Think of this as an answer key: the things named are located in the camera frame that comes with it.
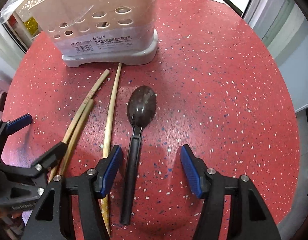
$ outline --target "red table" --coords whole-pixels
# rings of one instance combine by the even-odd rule
[[[297,182],[299,140],[294,109],[267,49],[228,6],[210,0],[158,0],[159,49],[143,66],[124,66],[112,143],[127,155],[132,128],[126,104],[143,84],[157,94],[156,118],[143,142],[131,225],[119,224],[122,174],[110,198],[113,239],[181,239],[194,234],[202,200],[191,194],[178,149],[227,176],[247,174],[275,222],[290,211]],[[4,120],[30,113],[28,128],[11,136],[3,152],[9,164],[28,166],[61,141],[82,100],[106,69],[106,81],[78,143],[67,176],[92,168],[102,157],[110,93],[117,63],[68,68],[42,33],[26,53],[10,87]],[[229,201],[220,239],[225,239]],[[74,203],[77,239],[83,239]]]

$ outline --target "white base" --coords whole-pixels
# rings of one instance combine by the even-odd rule
[[[122,62],[125,65],[143,65],[152,61],[157,51],[158,35],[154,29],[153,41],[151,45],[143,51],[120,51],[87,54],[84,56],[62,56],[63,61],[68,67],[78,67],[84,63],[91,62]]]

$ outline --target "product label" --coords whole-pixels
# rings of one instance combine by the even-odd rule
[[[151,25],[114,29],[56,41],[55,45],[65,56],[143,50],[151,42],[151,29]]]

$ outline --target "spoon handle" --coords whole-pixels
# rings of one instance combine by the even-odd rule
[[[124,192],[121,206],[121,219],[122,225],[129,225],[130,215],[133,207],[137,167],[139,162],[139,149],[142,138],[134,135],[130,138],[127,165],[125,170],[124,179]]]

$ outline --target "spoon neck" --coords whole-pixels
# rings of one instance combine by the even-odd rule
[[[133,136],[139,136],[142,132],[142,128],[141,127],[137,127],[137,126],[133,126]]]

